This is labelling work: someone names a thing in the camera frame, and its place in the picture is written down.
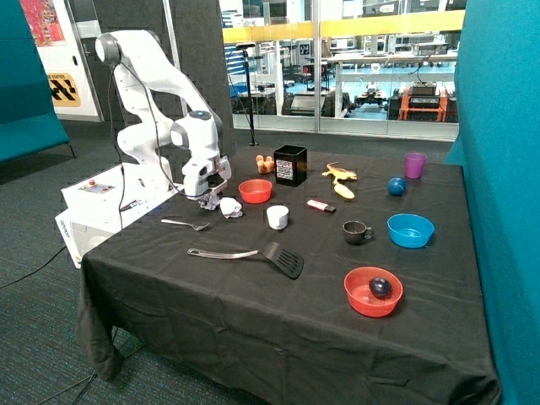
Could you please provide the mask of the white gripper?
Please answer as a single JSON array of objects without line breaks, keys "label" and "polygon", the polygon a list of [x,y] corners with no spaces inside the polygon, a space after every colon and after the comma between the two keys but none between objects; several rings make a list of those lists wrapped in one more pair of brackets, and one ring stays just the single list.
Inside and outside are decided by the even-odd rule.
[{"label": "white gripper", "polygon": [[182,168],[184,195],[198,200],[199,206],[208,205],[207,195],[212,203],[220,203],[219,195],[227,186],[232,175],[227,156],[211,159],[191,157]]}]

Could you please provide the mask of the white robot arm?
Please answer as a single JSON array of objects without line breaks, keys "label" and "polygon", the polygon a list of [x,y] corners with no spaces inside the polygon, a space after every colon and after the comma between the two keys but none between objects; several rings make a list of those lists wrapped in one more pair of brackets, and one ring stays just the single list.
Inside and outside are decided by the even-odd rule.
[{"label": "white robot arm", "polygon": [[166,192],[174,183],[160,148],[173,144],[189,153],[183,165],[183,194],[213,210],[231,177],[230,162],[219,147],[223,123],[194,83],[165,56],[148,30],[118,30],[95,42],[99,59],[114,71],[124,109],[139,123],[122,129],[120,149],[141,166],[144,183]]}]

